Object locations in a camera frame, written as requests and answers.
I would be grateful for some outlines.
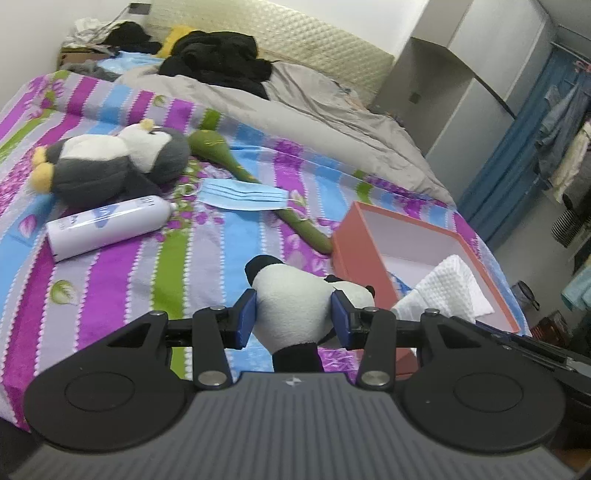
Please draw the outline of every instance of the striped item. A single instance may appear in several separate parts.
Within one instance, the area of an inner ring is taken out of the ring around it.
[[[113,134],[144,117],[186,134],[216,129],[248,171],[288,190],[299,214],[327,234],[357,199],[460,233],[528,332],[494,257],[454,209],[201,105],[57,72],[32,80],[0,114],[0,416],[19,427],[26,428],[22,398],[35,375],[148,310],[179,319],[232,304],[248,287],[244,266],[255,255],[275,255],[320,276],[332,271],[329,257],[272,213],[223,212],[197,202],[191,185],[229,177],[198,159],[171,193],[179,208],[160,231],[54,264],[43,225],[63,208],[27,187],[34,148],[84,133]],[[254,337],[227,356],[235,377],[272,370]],[[353,377],[360,354],[321,349],[321,357],[327,371]],[[190,378],[190,365],[190,349],[173,353],[179,376]]]

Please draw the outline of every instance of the open box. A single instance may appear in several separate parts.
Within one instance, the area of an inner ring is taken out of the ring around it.
[[[344,280],[373,286],[376,306],[388,310],[401,298],[390,273],[412,288],[435,266],[456,254],[472,270],[495,311],[478,320],[500,330],[519,332],[515,317],[484,265],[458,233],[354,202],[332,240],[335,273]]]

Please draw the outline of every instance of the plush toy foot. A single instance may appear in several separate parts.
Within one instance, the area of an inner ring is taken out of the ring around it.
[[[31,185],[37,193],[50,193],[53,182],[54,166],[51,163],[41,163],[31,173]]]
[[[33,153],[33,159],[31,163],[33,164],[33,168],[36,166],[41,165],[47,161],[46,155],[47,149],[45,147],[37,147]]]

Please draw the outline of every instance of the white wardrobe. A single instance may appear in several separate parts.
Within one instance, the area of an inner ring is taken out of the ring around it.
[[[458,201],[550,55],[536,0],[430,0],[373,110],[402,120]]]

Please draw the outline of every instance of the blue curtain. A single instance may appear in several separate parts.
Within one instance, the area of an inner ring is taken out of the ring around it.
[[[533,167],[538,129],[550,111],[544,97],[552,85],[564,96],[577,81],[586,81],[574,61],[554,49],[519,115],[458,203],[458,211],[491,250],[506,240],[541,191]]]

